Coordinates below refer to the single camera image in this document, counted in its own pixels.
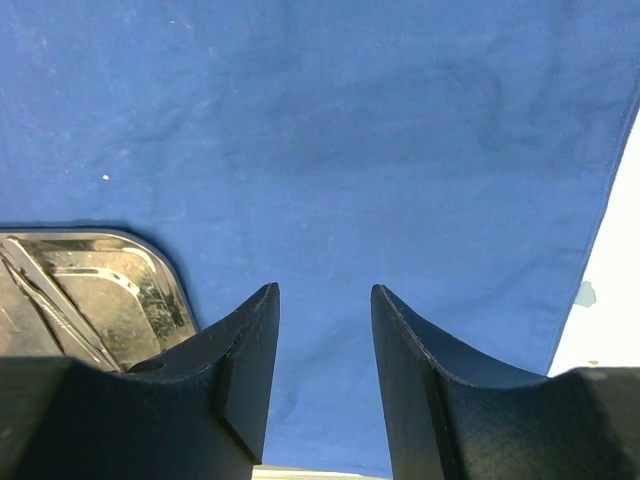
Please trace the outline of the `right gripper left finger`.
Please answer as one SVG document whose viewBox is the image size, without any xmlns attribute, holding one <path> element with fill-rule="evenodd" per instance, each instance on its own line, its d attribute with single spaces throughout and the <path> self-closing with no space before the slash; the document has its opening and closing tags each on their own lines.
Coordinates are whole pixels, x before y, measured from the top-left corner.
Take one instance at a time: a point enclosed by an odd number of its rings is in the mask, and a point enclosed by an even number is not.
<svg viewBox="0 0 640 480">
<path fill-rule="evenodd" d="M 1 361 L 5 479 L 248 479 L 262 460 L 280 291 L 261 287 L 179 345 L 107 373 Z"/>
</svg>

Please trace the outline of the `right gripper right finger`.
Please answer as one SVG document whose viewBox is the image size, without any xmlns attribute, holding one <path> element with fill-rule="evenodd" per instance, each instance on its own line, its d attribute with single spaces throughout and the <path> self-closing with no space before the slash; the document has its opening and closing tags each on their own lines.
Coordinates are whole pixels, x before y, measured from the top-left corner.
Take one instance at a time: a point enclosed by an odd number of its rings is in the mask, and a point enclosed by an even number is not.
<svg viewBox="0 0 640 480">
<path fill-rule="evenodd" d="M 638 477 L 637 368 L 538 375 L 453 337 L 382 285 L 371 318 L 395 478 Z"/>
</svg>

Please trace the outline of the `steel blunt forceps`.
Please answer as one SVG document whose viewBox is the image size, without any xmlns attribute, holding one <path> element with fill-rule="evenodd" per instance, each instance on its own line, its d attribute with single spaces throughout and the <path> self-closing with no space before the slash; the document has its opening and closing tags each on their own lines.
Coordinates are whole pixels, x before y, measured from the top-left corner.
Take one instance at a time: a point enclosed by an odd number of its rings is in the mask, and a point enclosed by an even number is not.
<svg viewBox="0 0 640 480">
<path fill-rule="evenodd" d="M 1 355 L 70 355 L 105 366 L 60 310 L 1 255 Z"/>
</svg>

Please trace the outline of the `steel instrument tray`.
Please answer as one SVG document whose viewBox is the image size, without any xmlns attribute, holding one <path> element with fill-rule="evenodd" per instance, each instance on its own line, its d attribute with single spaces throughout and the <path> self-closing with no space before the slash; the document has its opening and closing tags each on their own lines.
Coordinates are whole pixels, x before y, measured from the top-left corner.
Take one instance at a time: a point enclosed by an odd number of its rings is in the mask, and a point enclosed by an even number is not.
<svg viewBox="0 0 640 480">
<path fill-rule="evenodd" d="M 174 268 L 156 248 L 118 231 L 9 229 L 95 328 L 121 367 L 156 357 L 198 327 Z"/>
</svg>

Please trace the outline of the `steel scalpel handle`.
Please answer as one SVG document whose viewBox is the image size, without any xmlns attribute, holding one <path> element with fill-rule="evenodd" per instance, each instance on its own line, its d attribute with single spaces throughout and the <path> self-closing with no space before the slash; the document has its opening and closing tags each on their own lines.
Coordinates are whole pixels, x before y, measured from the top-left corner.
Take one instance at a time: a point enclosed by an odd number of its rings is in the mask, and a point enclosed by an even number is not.
<svg viewBox="0 0 640 480">
<path fill-rule="evenodd" d="M 96 367 L 120 372 L 120 365 L 95 328 L 20 239 L 8 236 L 1 244 L 3 266 L 18 289 L 42 312 L 42 321 L 59 350 L 67 355 L 82 353 Z"/>
</svg>

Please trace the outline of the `blue surgical cloth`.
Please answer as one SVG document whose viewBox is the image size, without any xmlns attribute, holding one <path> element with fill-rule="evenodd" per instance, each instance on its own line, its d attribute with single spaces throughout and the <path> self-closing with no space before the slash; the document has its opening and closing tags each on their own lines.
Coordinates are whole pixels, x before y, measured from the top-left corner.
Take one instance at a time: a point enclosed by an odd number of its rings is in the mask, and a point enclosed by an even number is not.
<svg viewBox="0 0 640 480">
<path fill-rule="evenodd" d="M 5 1 L 1 221 L 277 282 L 265 461 L 389 476 L 372 286 L 548 372 L 638 103 L 635 1 Z"/>
</svg>

